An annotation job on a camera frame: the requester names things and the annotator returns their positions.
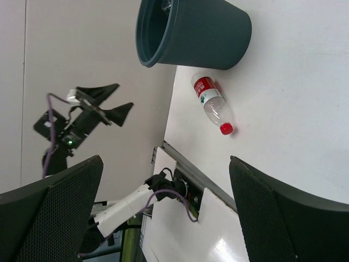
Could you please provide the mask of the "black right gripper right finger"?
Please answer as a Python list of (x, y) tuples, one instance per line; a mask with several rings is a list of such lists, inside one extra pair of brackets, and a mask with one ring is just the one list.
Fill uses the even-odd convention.
[(235, 156), (229, 173), (250, 261), (348, 261), (348, 204), (297, 189)]

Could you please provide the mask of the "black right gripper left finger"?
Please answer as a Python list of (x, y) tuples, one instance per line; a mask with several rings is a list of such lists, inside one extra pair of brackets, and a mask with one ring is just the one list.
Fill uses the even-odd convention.
[(104, 164), (96, 155), (1, 194), (1, 261), (76, 261)]

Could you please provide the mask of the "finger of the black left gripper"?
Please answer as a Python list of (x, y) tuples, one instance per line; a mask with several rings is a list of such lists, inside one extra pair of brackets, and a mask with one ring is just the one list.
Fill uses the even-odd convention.
[(110, 110), (104, 110), (103, 113), (109, 121), (115, 123), (119, 127), (122, 127), (129, 111), (133, 106), (134, 103), (129, 102)]
[(119, 84), (111, 84), (103, 87), (76, 87), (76, 90), (82, 98), (88, 100), (92, 105), (100, 105), (111, 96), (118, 87)]

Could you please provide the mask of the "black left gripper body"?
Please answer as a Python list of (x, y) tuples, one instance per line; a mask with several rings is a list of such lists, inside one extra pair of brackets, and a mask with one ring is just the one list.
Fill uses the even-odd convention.
[(75, 118), (70, 125), (70, 133), (77, 136), (88, 136), (96, 128), (99, 123), (109, 125), (103, 110), (98, 106), (88, 106), (83, 108), (82, 106), (73, 106), (70, 108), (70, 113), (76, 109), (81, 109), (82, 112)]

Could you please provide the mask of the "red label clear bottle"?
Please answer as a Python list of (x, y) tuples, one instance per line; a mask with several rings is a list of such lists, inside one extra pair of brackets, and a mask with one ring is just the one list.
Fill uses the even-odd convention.
[(214, 80), (206, 72), (197, 72), (192, 76), (191, 84), (209, 120), (223, 135), (234, 132), (231, 108), (221, 95)]

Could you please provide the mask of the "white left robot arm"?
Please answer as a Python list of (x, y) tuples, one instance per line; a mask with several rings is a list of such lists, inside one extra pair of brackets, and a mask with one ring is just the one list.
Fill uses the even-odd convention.
[[(81, 146), (100, 123), (106, 126), (112, 124), (123, 126), (134, 106), (132, 102), (109, 110), (100, 107), (118, 87), (119, 84), (111, 84), (91, 88), (75, 87), (70, 90), (62, 101), (70, 105), (71, 112), (77, 108), (81, 109), (81, 113), (74, 120), (65, 118), (53, 109), (51, 101), (55, 96), (53, 93), (46, 95), (49, 108), (33, 127), (51, 143), (42, 159), (43, 177), (67, 169), (67, 158), (74, 155), (73, 151)], [(115, 231), (126, 229), (129, 219), (161, 199), (159, 189), (166, 182), (164, 174), (153, 175), (124, 199), (90, 216), (79, 252), (91, 253), (107, 241)]]

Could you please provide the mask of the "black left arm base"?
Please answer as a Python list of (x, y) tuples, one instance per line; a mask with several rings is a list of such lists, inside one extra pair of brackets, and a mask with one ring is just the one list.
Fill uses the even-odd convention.
[(165, 176), (165, 183), (160, 186), (160, 189), (170, 189), (179, 193), (188, 204), (192, 215), (198, 218), (203, 190), (191, 182), (177, 168), (174, 171), (171, 171), (170, 168), (163, 168), (160, 174)]

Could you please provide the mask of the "dark teal plastic bin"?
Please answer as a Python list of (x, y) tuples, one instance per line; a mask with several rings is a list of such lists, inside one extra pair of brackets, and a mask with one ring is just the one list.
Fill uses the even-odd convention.
[(142, 1), (136, 23), (140, 63), (228, 70), (245, 55), (250, 16), (227, 1)]

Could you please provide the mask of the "aluminium table front rail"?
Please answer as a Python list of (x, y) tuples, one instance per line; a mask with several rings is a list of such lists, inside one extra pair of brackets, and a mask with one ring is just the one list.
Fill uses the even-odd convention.
[(237, 213), (236, 203), (234, 199), (166, 141), (163, 142), (162, 146), (155, 147), (153, 149), (153, 155), (151, 160), (153, 170), (155, 169), (155, 160), (157, 151), (159, 149), (162, 149), (168, 156), (170, 156), (176, 162), (174, 171), (172, 172), (173, 178), (175, 180), (184, 180), (188, 183), (189, 196), (186, 197), (186, 200), (192, 211), (195, 210), (196, 214), (199, 214), (203, 198), (203, 191), (205, 188), (208, 188), (230, 209)]

